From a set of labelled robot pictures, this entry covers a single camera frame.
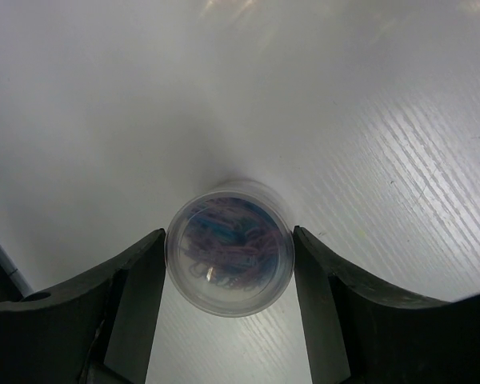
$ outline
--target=clear plastic container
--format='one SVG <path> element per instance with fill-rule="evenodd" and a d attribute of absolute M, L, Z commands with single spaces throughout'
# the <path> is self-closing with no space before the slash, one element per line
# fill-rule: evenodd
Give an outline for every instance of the clear plastic container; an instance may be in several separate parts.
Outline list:
<path fill-rule="evenodd" d="M 257 182 L 229 182 L 188 202 L 166 237 L 166 265 L 197 308 L 229 318 L 275 302 L 290 282 L 294 243 L 284 205 Z"/>

